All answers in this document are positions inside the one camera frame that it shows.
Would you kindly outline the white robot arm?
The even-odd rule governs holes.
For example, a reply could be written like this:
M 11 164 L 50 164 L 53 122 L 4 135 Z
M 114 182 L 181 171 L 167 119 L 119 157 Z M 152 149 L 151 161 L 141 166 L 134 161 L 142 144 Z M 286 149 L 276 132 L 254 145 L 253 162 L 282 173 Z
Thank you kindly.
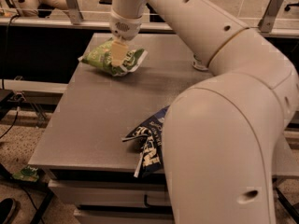
M 111 32 L 133 39 L 151 5 L 212 73 L 182 92 L 163 126 L 176 224 L 276 224 L 274 149 L 298 106 L 293 64 L 208 0 L 112 0 Z

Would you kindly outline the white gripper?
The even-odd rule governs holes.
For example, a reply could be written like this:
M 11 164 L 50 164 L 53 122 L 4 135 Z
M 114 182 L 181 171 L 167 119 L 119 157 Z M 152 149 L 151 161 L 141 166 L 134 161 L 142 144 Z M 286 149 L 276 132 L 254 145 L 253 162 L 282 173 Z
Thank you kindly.
M 109 28 L 111 33 L 116 36 L 111 43 L 111 64 L 114 67 L 122 65 L 122 62 L 128 52 L 128 45 L 123 40 L 133 40 L 138 35 L 140 26 L 140 18 L 124 18 L 114 10 L 111 10 Z

